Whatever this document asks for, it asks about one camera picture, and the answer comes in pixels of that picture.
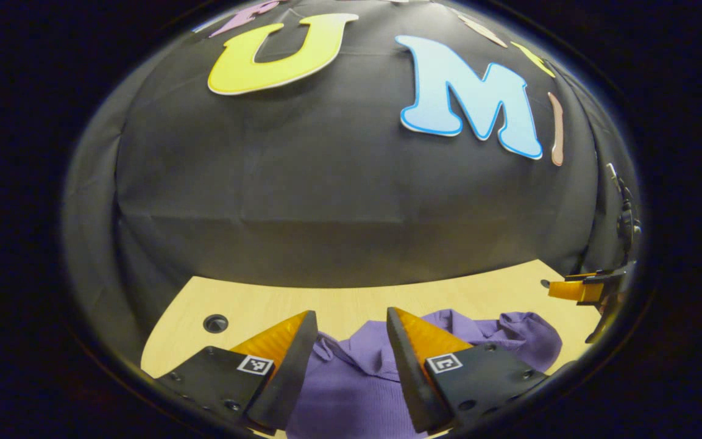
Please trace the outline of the black backdrop cloth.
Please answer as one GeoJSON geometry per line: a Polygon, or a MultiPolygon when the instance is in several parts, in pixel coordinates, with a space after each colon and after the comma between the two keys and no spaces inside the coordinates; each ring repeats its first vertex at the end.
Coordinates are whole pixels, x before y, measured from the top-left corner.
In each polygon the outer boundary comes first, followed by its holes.
{"type": "Polygon", "coordinates": [[[123,75],[62,192],[69,299],[137,361],[192,277],[379,287],[624,264],[634,142],[580,58],[457,0],[284,0],[123,75]]]}

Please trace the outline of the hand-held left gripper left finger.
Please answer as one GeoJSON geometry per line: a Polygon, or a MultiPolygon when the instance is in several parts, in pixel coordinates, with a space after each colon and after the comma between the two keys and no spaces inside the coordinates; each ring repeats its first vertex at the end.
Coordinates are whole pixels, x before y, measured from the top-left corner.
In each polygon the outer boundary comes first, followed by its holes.
{"type": "Polygon", "coordinates": [[[285,430],[317,339],[306,310],[233,348],[206,345],[154,378],[224,423],[273,435],[285,430]]]}

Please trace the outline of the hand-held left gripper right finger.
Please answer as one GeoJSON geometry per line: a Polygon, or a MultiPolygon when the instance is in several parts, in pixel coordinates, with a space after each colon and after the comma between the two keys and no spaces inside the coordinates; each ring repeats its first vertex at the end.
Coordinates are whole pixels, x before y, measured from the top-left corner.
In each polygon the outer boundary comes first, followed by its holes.
{"type": "Polygon", "coordinates": [[[479,427],[548,379],[499,344],[473,345],[398,307],[386,330],[418,433],[479,427]]]}

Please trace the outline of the purple button-up garment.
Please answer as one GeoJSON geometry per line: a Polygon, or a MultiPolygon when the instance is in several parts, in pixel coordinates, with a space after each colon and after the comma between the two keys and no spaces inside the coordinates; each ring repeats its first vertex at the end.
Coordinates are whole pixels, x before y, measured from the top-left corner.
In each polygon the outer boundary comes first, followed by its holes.
{"type": "MultiPolygon", "coordinates": [[[[426,322],[472,345],[493,342],[544,372],[558,359],[562,339],[535,312],[471,319],[453,309],[426,322]]],[[[386,324],[368,321],[348,339],[319,333],[300,397],[285,428],[287,439],[424,439],[413,428],[386,324]]]]}

